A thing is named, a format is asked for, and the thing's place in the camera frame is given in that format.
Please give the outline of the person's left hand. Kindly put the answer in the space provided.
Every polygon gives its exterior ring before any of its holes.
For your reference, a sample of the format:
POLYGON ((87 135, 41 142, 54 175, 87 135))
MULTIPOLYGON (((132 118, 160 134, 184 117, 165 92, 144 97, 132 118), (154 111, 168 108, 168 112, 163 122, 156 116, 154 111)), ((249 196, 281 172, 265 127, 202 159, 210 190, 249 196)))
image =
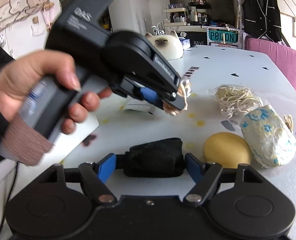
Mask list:
POLYGON ((0 48, 0 136, 18 111, 25 120, 34 121, 56 92, 56 77, 66 89, 81 88, 73 58, 65 53, 41 50, 12 59, 0 48))

